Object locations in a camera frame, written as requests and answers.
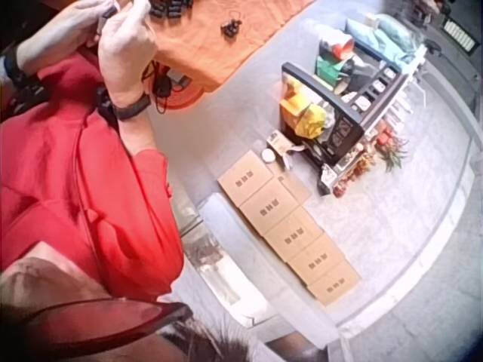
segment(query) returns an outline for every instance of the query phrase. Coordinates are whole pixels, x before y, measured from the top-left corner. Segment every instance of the hand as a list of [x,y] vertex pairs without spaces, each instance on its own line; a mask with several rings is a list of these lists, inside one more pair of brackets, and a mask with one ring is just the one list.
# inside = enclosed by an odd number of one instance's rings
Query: hand
[[99,65],[111,101],[120,108],[140,99],[141,77],[155,55],[152,28],[146,23],[148,0],[134,0],[132,7],[107,20],[100,36]]
[[79,0],[63,9],[17,49],[17,65],[27,75],[55,64],[94,37],[97,21],[113,0]]

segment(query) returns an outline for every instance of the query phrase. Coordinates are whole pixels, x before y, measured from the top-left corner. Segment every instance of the black clip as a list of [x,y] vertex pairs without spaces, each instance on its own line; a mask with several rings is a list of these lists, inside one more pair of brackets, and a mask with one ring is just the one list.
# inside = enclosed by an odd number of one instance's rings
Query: black clip
[[224,24],[221,24],[221,31],[224,35],[228,38],[235,38],[235,35],[238,34],[240,30],[240,25],[242,24],[241,20],[231,19]]
[[166,14],[166,4],[159,3],[159,2],[152,2],[151,10],[149,11],[149,14],[161,19]]
[[168,19],[179,19],[181,18],[181,9],[178,11],[178,10],[172,10],[170,11],[168,9]]

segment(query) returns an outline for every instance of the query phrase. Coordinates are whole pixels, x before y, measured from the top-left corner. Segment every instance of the hair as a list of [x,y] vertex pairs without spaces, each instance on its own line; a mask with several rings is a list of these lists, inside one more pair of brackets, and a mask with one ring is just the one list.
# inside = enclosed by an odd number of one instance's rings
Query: hair
[[58,11],[36,0],[16,0],[0,3],[0,52],[35,34]]
[[[183,323],[176,322],[172,325],[170,332],[161,333],[161,336],[188,356],[189,362],[251,361],[246,343],[225,336],[213,340]],[[57,362],[50,358],[39,357],[30,342],[26,330],[17,322],[12,321],[10,311],[4,305],[0,305],[0,351],[2,354],[8,356],[9,361],[14,362]]]
[[248,346],[237,339],[221,336],[213,342],[183,323],[175,323],[174,332],[162,336],[188,356],[189,362],[250,362]]

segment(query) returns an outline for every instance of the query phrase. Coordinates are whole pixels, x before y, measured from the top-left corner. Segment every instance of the black wristwatch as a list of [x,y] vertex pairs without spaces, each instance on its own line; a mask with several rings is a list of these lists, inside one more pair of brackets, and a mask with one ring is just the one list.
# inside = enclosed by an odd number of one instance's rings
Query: black wristwatch
[[17,47],[13,47],[5,54],[4,67],[7,77],[12,80],[16,89],[24,89],[30,85],[38,84],[40,80],[37,75],[31,75],[30,77],[20,70],[17,65]]
[[139,115],[144,109],[148,108],[150,104],[151,98],[149,98],[149,95],[145,93],[138,101],[128,107],[119,108],[113,106],[114,114],[119,121],[125,121],[126,119]]

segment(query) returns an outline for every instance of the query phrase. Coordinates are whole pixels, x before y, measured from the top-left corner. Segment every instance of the red hoodie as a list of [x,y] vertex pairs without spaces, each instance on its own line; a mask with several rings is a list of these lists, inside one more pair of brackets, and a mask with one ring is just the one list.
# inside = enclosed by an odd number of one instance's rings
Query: red hoodie
[[44,241],[113,296],[169,293],[183,250],[165,157],[126,153],[95,110],[94,62],[74,54],[39,78],[49,102],[0,127],[2,271]]

